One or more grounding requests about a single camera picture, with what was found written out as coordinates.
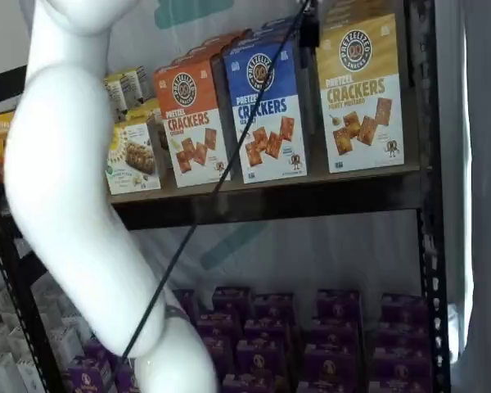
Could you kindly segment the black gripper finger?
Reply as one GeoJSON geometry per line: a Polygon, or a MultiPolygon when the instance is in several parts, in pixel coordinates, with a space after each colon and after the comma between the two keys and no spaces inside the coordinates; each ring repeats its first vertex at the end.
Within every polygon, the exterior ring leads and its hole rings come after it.
{"type": "Polygon", "coordinates": [[[320,23],[313,13],[304,13],[300,23],[300,47],[316,48],[320,42],[320,23]]]}

